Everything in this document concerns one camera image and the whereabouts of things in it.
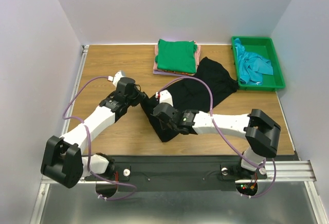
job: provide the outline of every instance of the folded clothes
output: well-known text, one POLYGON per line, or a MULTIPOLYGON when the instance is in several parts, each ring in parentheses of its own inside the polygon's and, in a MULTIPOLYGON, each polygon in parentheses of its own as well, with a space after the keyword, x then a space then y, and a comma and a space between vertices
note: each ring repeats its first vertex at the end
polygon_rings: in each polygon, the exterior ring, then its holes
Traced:
POLYGON ((155 57, 157 68, 166 71, 196 73, 194 53, 197 45, 192 42, 167 42, 160 39, 158 55, 155 57))
MULTIPOLYGON (((159 54, 158 45, 155 45, 154 53, 155 53, 155 56, 158 56, 158 54, 159 54)), ((201 54, 201 45, 197 45, 197 49, 194 53, 195 69, 197 69, 197 67, 199 65, 200 54, 201 54)), ((153 65, 153 74, 171 75, 171 76, 186 76, 186 75, 191 76, 191 75, 193 75, 192 73, 187 73, 187 72, 165 71, 165 70, 158 69, 158 63, 155 61, 154 61, 154 65, 153 65)))
POLYGON ((234 43, 241 83, 262 85, 263 74, 273 75, 271 61, 257 53, 245 51, 239 38, 235 39, 234 43))
MULTIPOLYGON (((200 61, 194 77, 203 80, 210 88, 213 96, 213 107, 230 94, 236 92, 238 84, 233 80, 228 71, 218 62, 207 57, 200 61)), ((184 111, 186 109, 197 109, 208 112, 210 107, 210 97, 207 89, 200 82, 193 79, 183 79, 172 85, 166 90, 172 96, 175 109, 184 111)), ((153 109, 159 104, 155 96, 145 99, 140 105, 149 119, 154 131, 162 142, 168 142, 178 135, 177 132, 166 129, 162 130, 160 121, 152 116, 153 109)))

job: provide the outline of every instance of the black base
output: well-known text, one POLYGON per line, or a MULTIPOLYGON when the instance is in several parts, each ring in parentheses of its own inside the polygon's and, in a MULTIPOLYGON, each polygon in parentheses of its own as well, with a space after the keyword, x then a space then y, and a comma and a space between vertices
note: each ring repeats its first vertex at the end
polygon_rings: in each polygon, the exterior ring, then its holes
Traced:
MULTIPOLYGON (((235 179, 222 175, 224 165, 238 165, 239 156, 112 156, 121 171, 130 166, 130 178, 139 192, 236 191, 235 179)), ((277 156, 276 161, 298 161, 297 154, 277 156)), ((258 174, 259 179, 266 178, 258 174)), ((120 187, 119 191, 131 191, 120 187)))

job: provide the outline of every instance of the black mounting bracket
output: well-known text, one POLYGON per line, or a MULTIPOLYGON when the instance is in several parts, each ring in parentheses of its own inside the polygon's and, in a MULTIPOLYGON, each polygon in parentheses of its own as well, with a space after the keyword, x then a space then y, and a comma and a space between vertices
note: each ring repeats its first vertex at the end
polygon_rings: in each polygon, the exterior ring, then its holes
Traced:
POLYGON ((162 129, 172 129, 183 135, 196 134, 192 126, 198 110, 179 111, 169 103, 159 103, 153 109, 153 116, 160 120, 162 129))
POLYGON ((263 157, 276 157, 281 126, 260 109, 253 109, 249 117, 244 131, 252 151, 263 157))
POLYGON ((141 92, 135 84, 135 80, 123 77, 117 83, 117 88, 99 103, 99 106, 107 107, 115 113, 115 122, 127 113, 130 106, 137 106, 146 94, 141 92))
POLYGON ((46 143, 41 173, 56 182, 72 188, 83 173, 81 150, 77 144, 69 144, 63 138, 52 136, 46 143))

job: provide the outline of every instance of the wooden tabletop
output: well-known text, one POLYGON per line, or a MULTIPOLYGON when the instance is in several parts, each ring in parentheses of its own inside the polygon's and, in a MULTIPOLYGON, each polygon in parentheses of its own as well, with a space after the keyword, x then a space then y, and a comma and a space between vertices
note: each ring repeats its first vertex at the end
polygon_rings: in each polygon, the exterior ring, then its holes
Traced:
MULTIPOLYGON (((236 78, 231 46, 202 45, 201 59, 208 57, 220 62, 236 78)), ((148 96, 175 77, 153 75, 154 45, 93 45, 89 47, 80 86, 97 76, 113 76, 123 70, 133 78, 148 96)), ((101 100, 115 90, 105 79, 90 83, 75 102, 73 115, 87 118, 101 100)), ((243 91, 233 93, 216 108, 215 114, 240 115, 259 108, 281 125, 278 155, 294 153, 279 101, 275 92, 243 91)), ((70 122, 69 130, 78 125, 70 122)), ((248 146, 247 140, 230 137, 229 141, 241 152, 248 146)), ((92 153, 108 155, 234 155, 234 152, 217 134, 178 135, 162 143, 150 125, 140 105, 130 107, 117 123, 108 127, 92 143, 92 153)))

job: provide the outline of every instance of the black cloth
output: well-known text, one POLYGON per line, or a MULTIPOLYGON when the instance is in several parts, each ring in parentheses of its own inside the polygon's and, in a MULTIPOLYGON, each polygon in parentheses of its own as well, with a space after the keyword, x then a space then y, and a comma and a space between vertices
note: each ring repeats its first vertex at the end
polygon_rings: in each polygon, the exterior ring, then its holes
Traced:
MULTIPOLYGON (((230 77, 228 71, 218 62, 207 57, 203 58, 199 64, 195 78, 204 81, 210 88, 213 96, 213 107, 239 88, 237 81, 230 77)), ((197 109, 208 112, 210 107, 210 97, 205 86, 193 79, 183 79, 170 85, 166 90, 173 98, 175 109, 184 111, 186 109, 197 109)), ((166 129, 162 130, 160 121, 152 116, 153 109, 159 102, 155 96, 146 98, 142 103, 145 114, 150 124, 162 142, 168 142, 178 135, 177 132, 166 129)))

